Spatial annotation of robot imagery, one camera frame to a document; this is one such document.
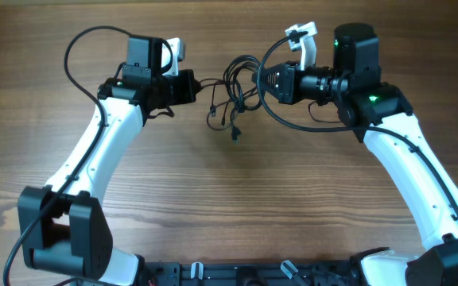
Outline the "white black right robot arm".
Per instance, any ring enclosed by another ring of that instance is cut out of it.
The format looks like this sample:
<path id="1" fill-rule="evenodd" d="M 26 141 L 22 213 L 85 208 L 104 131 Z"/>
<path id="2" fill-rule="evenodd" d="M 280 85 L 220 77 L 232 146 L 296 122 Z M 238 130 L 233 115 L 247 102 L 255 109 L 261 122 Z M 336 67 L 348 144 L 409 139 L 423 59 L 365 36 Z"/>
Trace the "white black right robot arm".
<path id="1" fill-rule="evenodd" d="M 347 23 L 334 31 L 333 64 L 316 65 L 316 26 L 293 25 L 284 42 L 297 62 L 267 68 L 253 80 L 260 96 L 282 104 L 333 103 L 341 131 L 351 131 L 388 172 L 416 223 L 424 252 L 388 248 L 356 254 L 357 285 L 458 285 L 458 188 L 427 143 L 401 90 L 381 79 L 379 41 L 372 26 Z"/>

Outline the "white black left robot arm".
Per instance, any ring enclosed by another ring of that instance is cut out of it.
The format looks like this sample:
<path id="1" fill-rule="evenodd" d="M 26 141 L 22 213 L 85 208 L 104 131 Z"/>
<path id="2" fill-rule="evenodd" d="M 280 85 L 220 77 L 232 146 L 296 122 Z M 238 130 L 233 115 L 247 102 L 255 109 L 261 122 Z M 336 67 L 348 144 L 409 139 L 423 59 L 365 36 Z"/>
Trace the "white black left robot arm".
<path id="1" fill-rule="evenodd" d="M 26 187 L 18 198 L 15 248 L 26 266 L 77 285 L 155 284 L 143 257 L 115 247 L 102 204 L 144 125 L 195 101 L 200 84 L 192 70 L 179 69 L 184 56 L 180 38 L 129 36 L 127 57 L 99 86 L 94 114 L 68 159 L 43 187 Z"/>

